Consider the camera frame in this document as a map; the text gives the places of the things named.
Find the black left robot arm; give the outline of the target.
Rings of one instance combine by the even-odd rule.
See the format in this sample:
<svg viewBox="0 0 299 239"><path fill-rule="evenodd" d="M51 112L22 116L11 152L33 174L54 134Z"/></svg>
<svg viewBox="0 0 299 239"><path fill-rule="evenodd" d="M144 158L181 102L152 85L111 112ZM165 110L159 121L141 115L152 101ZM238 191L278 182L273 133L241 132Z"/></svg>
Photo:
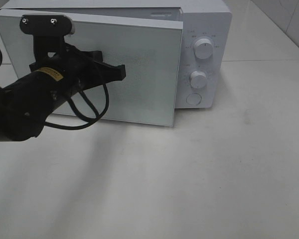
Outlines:
<svg viewBox="0 0 299 239"><path fill-rule="evenodd" d="M100 120L109 108L107 84L126 77L124 65L103 62L102 53L82 52L67 45L30 65L31 72L0 87L0 142L38 137L44 127L81 130ZM82 125L67 126L47 118L67 103Z"/></svg>

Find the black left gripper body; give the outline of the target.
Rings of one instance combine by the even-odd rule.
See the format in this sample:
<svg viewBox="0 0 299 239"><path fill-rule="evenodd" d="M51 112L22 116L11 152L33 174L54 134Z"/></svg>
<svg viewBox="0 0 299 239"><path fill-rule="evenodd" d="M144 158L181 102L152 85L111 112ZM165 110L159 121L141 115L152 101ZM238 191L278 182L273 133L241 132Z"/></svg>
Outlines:
<svg viewBox="0 0 299 239"><path fill-rule="evenodd" d="M36 43L34 56L28 74L31 95L74 95L126 77L125 65L104 63L101 51L80 51L67 43L47 47Z"/></svg>

